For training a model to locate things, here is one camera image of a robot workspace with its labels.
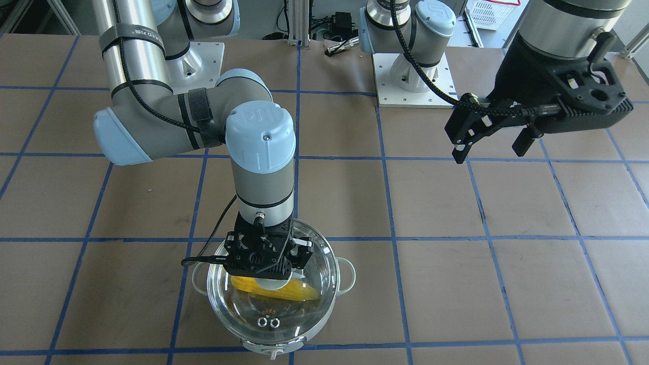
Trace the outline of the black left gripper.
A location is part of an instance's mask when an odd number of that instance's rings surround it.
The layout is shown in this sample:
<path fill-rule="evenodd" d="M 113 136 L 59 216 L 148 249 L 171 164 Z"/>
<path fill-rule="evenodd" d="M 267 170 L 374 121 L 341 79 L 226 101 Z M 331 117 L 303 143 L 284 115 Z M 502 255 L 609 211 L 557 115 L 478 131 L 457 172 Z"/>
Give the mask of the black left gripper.
<path fill-rule="evenodd" d="M 497 71 L 494 89 L 488 95 L 492 107 L 509 108 L 513 102 L 524 106 L 550 104 L 559 95 L 558 88 L 550 84 L 550 70 L 560 64 L 562 59 L 533 48 L 521 35 L 516 35 Z M 460 106 L 454 108 L 445 131 L 457 145 L 452 152 L 457 164 L 464 163 L 473 144 L 499 131 L 506 118 L 490 116 L 491 125 L 487 126 L 482 117 L 484 114 Z M 512 150 L 517 157 L 523 157 L 543 136 L 535 122 L 529 122 L 515 139 Z"/>

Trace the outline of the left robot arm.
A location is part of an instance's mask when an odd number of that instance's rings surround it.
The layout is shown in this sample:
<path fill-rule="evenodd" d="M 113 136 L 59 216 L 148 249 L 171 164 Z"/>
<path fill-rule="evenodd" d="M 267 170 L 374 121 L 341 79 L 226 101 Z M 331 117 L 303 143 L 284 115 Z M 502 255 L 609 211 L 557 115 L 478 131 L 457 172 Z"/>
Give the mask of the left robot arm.
<path fill-rule="evenodd" d="M 359 10 L 360 48 L 394 54 L 391 78 L 410 93 L 431 92 L 450 104 L 445 132 L 464 163 L 482 138 L 522 127 L 512 149 L 526 155 L 545 134 L 605 129 L 634 106 L 606 59 L 612 28 L 629 1 L 529 1 L 507 39 L 493 90 L 453 97 L 433 80 L 454 31 L 440 1 L 368 1 Z"/>

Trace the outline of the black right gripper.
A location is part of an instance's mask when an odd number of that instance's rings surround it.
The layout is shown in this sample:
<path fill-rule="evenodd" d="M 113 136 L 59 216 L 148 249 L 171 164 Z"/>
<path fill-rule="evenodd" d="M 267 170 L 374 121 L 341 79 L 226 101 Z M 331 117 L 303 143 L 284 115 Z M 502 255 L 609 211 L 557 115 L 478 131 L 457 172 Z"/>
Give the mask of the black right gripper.
<path fill-rule="evenodd" d="M 312 255 L 309 237 L 294 237 L 294 220 L 288 217 L 275 226 L 236 218 L 234 230 L 225 241 L 225 270 L 233 276 L 288 280 L 294 269 L 304 269 Z"/>

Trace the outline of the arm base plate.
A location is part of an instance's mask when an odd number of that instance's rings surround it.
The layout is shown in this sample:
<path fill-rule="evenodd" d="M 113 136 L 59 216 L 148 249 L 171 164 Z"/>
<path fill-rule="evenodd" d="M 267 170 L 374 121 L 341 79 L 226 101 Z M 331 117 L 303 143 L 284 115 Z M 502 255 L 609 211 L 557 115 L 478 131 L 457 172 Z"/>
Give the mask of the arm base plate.
<path fill-rule="evenodd" d="M 169 86 L 175 95 L 197 88 L 211 88 L 221 74 L 225 44 L 190 42 L 183 55 L 167 60 Z"/>
<path fill-rule="evenodd" d="M 372 55 L 375 83 L 380 107 L 452 108 L 452 104 L 438 97 L 420 78 L 403 55 L 377 53 Z M 433 67 L 423 68 L 427 77 L 450 97 L 457 99 L 456 88 L 447 55 Z"/>

